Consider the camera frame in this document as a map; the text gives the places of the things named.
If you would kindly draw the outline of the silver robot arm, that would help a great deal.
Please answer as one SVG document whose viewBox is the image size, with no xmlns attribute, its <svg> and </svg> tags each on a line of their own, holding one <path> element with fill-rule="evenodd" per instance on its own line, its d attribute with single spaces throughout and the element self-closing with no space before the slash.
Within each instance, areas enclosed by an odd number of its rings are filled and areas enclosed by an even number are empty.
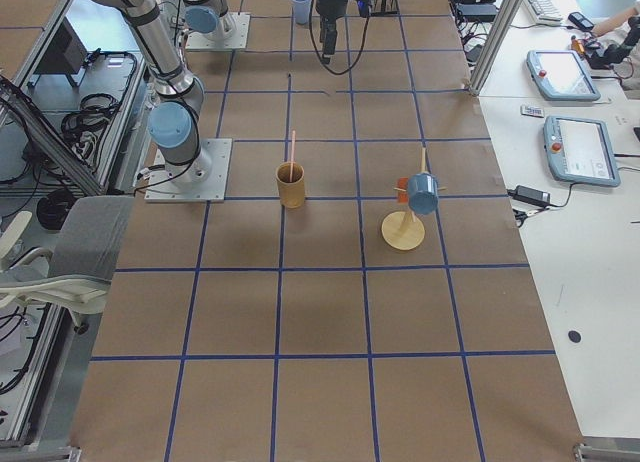
<svg viewBox="0 0 640 462">
<path fill-rule="evenodd" d="M 359 15 L 371 16 L 374 0 L 291 0 L 294 19 L 312 26 L 312 16 L 320 21 L 319 37 L 311 42 L 319 61 L 327 66 L 335 54 L 338 20 L 346 16 L 347 4 L 357 3 Z M 227 0 L 182 0 L 184 9 L 176 20 L 185 23 L 181 47 L 191 51 L 231 51 L 247 46 L 250 14 L 232 12 Z"/>
<path fill-rule="evenodd" d="M 160 103 L 151 110 L 148 131 L 158 146 L 168 180 L 178 187 L 209 175 L 211 158 L 198 134 L 204 86 L 186 66 L 161 20 L 158 3 L 169 0 L 91 0 L 118 10 L 149 65 Z"/>
</svg>

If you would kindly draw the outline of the person hand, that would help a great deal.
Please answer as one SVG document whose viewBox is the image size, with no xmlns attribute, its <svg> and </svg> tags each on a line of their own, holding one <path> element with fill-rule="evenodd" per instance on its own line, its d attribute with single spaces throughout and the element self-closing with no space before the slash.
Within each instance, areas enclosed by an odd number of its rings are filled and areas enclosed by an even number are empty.
<svg viewBox="0 0 640 462">
<path fill-rule="evenodd" d="M 629 18 L 635 17 L 637 15 L 638 10 L 634 6 L 627 8 L 616 15 L 610 16 L 603 21 L 597 22 L 594 25 L 592 34 L 596 37 L 605 35 L 623 25 Z"/>
</svg>

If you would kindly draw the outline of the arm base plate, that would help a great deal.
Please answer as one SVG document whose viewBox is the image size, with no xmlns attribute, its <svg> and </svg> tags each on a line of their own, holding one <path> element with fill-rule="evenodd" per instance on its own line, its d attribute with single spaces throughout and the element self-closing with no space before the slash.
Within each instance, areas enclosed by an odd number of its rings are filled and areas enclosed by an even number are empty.
<svg viewBox="0 0 640 462">
<path fill-rule="evenodd" d="M 200 154 L 186 169 L 166 164 L 159 149 L 154 163 L 164 165 L 152 171 L 150 188 L 144 199 L 149 203 L 223 202 L 226 195 L 233 140 L 207 138 L 200 141 Z"/>
<path fill-rule="evenodd" d="M 248 42 L 251 16 L 247 12 L 227 12 L 193 8 L 185 16 L 188 27 L 188 51 L 223 52 L 244 50 Z"/>
</svg>

